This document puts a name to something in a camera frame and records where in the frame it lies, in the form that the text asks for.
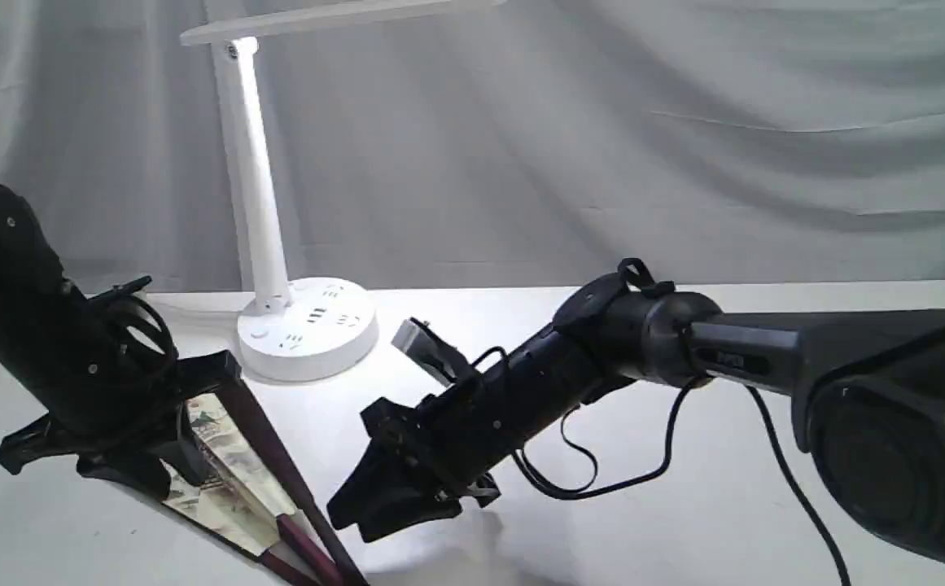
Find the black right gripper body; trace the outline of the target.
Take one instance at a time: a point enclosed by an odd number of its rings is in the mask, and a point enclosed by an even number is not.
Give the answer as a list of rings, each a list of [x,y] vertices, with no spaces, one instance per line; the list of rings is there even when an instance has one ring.
[[[413,407],[379,398],[361,412],[369,444],[416,465],[427,492],[497,488],[495,465],[602,389],[602,367],[552,326],[512,352],[488,349],[496,362],[483,371],[430,332],[457,381]]]

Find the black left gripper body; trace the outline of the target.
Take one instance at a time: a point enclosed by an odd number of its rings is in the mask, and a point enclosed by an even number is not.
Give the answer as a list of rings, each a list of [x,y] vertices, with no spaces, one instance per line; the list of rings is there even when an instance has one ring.
[[[70,315],[66,329],[89,355],[82,362],[94,390],[70,401],[60,416],[78,438],[78,456],[147,453],[186,481],[204,481],[183,405],[200,394],[240,383],[233,353],[182,357],[162,315],[142,295],[148,278],[86,296],[70,279],[58,297]]]

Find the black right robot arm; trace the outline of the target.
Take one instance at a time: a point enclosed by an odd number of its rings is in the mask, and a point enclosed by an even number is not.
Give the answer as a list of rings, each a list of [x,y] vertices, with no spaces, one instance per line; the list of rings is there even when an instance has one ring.
[[[361,411],[363,456],[328,501],[337,530],[372,543],[461,515],[462,498],[499,496],[506,457],[544,496],[583,501],[668,470],[685,397],[715,379],[754,397],[789,489],[832,554],[847,564],[790,471],[763,391],[787,396],[794,440],[827,492],[864,530],[945,564],[945,308],[728,313],[709,296],[652,278],[638,257],[581,286],[514,350],[480,370],[412,318],[394,344],[444,390],[417,405],[378,398]],[[527,443],[576,409],[632,383],[678,390],[655,470],[609,486],[562,488],[528,460]]]

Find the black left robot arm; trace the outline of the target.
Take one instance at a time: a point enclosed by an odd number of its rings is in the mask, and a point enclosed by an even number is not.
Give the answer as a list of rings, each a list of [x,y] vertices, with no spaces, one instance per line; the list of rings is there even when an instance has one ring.
[[[198,488],[214,467],[190,426],[192,398],[236,383],[229,352],[182,359],[140,277],[86,296],[67,278],[27,200],[0,183],[0,365],[43,407],[4,437],[18,475],[44,457],[166,501],[172,476]]]

